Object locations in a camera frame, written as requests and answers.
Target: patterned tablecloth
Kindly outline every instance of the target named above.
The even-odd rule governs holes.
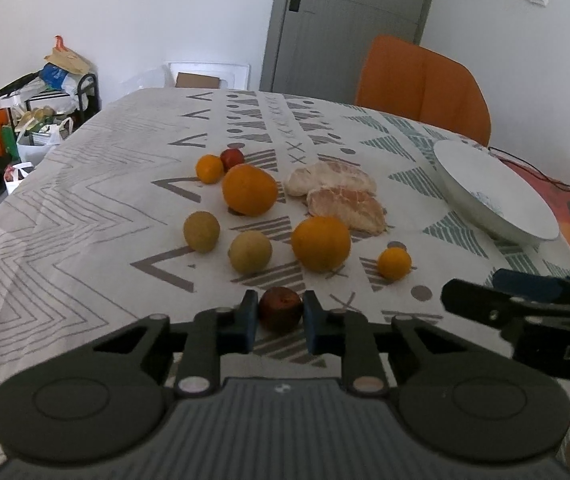
[[[441,139],[471,142],[392,115],[289,95],[147,89],[111,104],[0,206],[0,382],[139,317],[164,312],[172,321],[191,320],[235,304],[247,287],[275,285],[313,289],[325,308],[358,310],[375,322],[409,313],[509,352],[495,331],[446,314],[442,285],[452,278],[489,282],[501,267],[564,276],[570,249],[562,238],[519,247],[463,219],[444,199],[434,169],[433,145]],[[220,185],[197,181],[198,158],[228,146],[279,182],[318,160],[362,168],[378,184],[388,231],[354,232],[340,269],[306,271],[289,245],[305,218],[300,200],[281,192],[266,215],[235,216]],[[196,210],[212,212],[222,226],[210,254],[193,253],[182,237],[184,219]],[[239,276],[226,257],[245,230],[273,242],[268,269],[255,276]],[[414,262],[393,284],[376,272],[387,246],[407,248]],[[231,373],[338,372],[334,360],[306,354],[301,331],[282,338],[261,332],[255,354],[244,364],[228,361]]]

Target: chair backrest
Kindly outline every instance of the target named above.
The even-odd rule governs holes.
[[[360,75],[356,104],[489,144],[489,110],[469,70],[393,36],[374,40]]]

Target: yellow fruit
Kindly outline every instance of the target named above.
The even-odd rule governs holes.
[[[220,236],[220,224],[212,213],[196,211],[185,220],[182,234],[187,245],[197,253],[209,253]]]
[[[241,274],[252,274],[267,267],[271,260],[271,242],[263,233],[245,231],[229,246],[232,267]]]
[[[219,156],[203,155],[196,163],[196,176],[204,184],[215,184],[224,174],[225,168]]]
[[[395,282],[404,278],[412,271],[412,257],[400,247],[389,248],[378,257],[378,272]]]
[[[278,198],[274,178],[249,164],[238,164],[223,179],[223,197],[227,205],[247,216],[260,216],[271,209]]]
[[[327,272],[340,267],[350,255],[350,231],[335,218],[308,218],[292,233],[291,248],[304,267],[314,272]]]

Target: clutter pile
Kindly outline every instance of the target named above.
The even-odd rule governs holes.
[[[61,36],[45,60],[41,70],[0,89],[0,194],[14,190],[28,168],[100,111],[90,63],[67,48]],[[42,105],[32,107],[33,102]]]

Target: small orange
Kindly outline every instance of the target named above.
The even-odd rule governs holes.
[[[340,267],[350,255],[350,230],[336,218],[314,216],[294,229],[291,248],[304,267],[327,272]]]
[[[411,271],[412,257],[403,248],[391,247],[378,257],[378,272],[390,282],[404,278]]]
[[[237,213],[260,216],[271,209],[278,198],[274,178],[260,168],[238,164],[223,179],[223,198]]]
[[[224,174],[225,168],[219,156],[203,155],[196,163],[196,176],[203,184],[215,184]]]

